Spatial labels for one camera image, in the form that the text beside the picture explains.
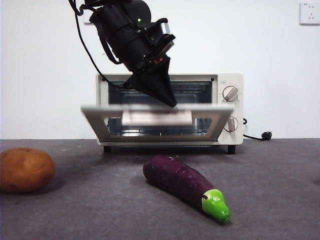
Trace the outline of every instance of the temperature knob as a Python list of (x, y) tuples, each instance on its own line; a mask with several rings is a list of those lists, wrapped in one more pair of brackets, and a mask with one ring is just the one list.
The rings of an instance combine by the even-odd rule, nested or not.
[(224, 126), (224, 130), (226, 130), (229, 133), (234, 132), (238, 128), (238, 120), (234, 118), (233, 116), (230, 116), (226, 125)]
[(233, 102), (234, 100), (236, 100), (238, 98), (238, 88), (234, 87), (234, 86), (227, 86), (224, 90), (223, 90), (223, 98), (227, 101), (227, 102)]

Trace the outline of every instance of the oven window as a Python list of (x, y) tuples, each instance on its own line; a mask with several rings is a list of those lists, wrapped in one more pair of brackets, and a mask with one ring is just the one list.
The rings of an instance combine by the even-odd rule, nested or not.
[(190, 126), (122, 126), (121, 117), (105, 119), (105, 125), (112, 136), (205, 136), (211, 125), (211, 118), (194, 118)]
[[(178, 104), (211, 104), (211, 81), (172, 81)], [(109, 104), (159, 104), (159, 101), (136, 90), (119, 89), (109, 85)]]

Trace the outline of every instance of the black cable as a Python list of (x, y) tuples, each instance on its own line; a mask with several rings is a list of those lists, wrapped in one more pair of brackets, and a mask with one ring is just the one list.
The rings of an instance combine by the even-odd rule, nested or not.
[(88, 6), (84, 5), (84, 4), (82, 4), (82, 5), (80, 6), (80, 11), (79, 11), (79, 10), (77, 9), (76, 0), (74, 0), (74, 1), (73, 1), (73, 0), (68, 0), (68, 1), (69, 1), (70, 5), (71, 5), (73, 11), (74, 11), (76, 28), (77, 28), (77, 31), (78, 31), (78, 35), (79, 35), (80, 41), (81, 41), (81, 43), (82, 43), (82, 45), (83, 45), (86, 53), (88, 54), (88, 56), (89, 56), (89, 58), (90, 58), (90, 60), (91, 60), (91, 62), (92, 62), (92, 64), (93, 64), (93, 66), (95, 67), (96, 71), (97, 71), (97, 72), (100, 74), (100, 76), (102, 77), (102, 80), (103, 80), (103, 81), (106, 81), (108, 84), (114, 86), (114, 87), (117, 88), (117, 89), (128, 89), (127, 87), (124, 87), (123, 85), (115, 85), (115, 84), (111, 83), (111, 82), (102, 74), (102, 72), (101, 72), (101, 71), (99, 70), (99, 68), (97, 67), (97, 65), (96, 65), (93, 57), (91, 56), (91, 54), (90, 54), (90, 52), (89, 52), (89, 50), (88, 50), (88, 48), (87, 48), (87, 46), (86, 46), (86, 44), (85, 44), (84, 39), (82, 38), (81, 31), (80, 31), (80, 25), (79, 25), (78, 16), (81, 16), (81, 15), (84, 14), (84, 9), (88, 9), (88, 10), (91, 10), (91, 11), (93, 11), (93, 12), (96, 11), (96, 10), (95, 10), (93, 7), (88, 7)]
[[(243, 119), (243, 125), (246, 125), (247, 124), (247, 119)], [(261, 137), (262, 138), (257, 138), (257, 137), (254, 137), (254, 136), (249, 136), (249, 135), (245, 135), (243, 134), (244, 137), (248, 138), (248, 139), (253, 139), (253, 140), (258, 140), (258, 141), (269, 141), (272, 137), (272, 132), (270, 131), (265, 131), (264, 133), (261, 134)]]

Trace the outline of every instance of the white toaster oven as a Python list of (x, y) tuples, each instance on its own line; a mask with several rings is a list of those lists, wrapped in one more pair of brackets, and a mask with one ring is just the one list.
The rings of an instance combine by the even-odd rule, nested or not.
[[(129, 74), (106, 74), (123, 84)], [(136, 90), (96, 77), (96, 105), (81, 110), (104, 152), (113, 146), (220, 146), (234, 154), (243, 143), (241, 73), (170, 74), (177, 100), (169, 107)]]

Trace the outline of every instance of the purple eggplant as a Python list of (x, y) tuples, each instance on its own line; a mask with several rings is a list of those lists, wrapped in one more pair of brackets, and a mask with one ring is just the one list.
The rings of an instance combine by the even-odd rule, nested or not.
[(216, 189), (201, 173), (168, 156), (157, 155), (143, 165), (145, 178), (199, 211), (227, 223), (231, 213), (221, 191)]

